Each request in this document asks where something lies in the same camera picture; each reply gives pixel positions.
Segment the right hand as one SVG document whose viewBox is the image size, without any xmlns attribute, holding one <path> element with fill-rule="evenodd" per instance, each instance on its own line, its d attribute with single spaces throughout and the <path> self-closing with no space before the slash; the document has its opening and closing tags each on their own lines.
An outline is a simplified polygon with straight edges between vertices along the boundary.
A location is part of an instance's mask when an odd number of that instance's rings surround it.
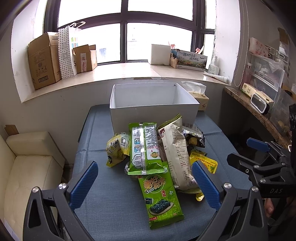
<svg viewBox="0 0 296 241">
<path fill-rule="evenodd" d="M 264 201 L 264 209 L 267 218 L 270 218 L 274 211 L 274 205 L 271 198 L 266 198 Z"/>
</svg>

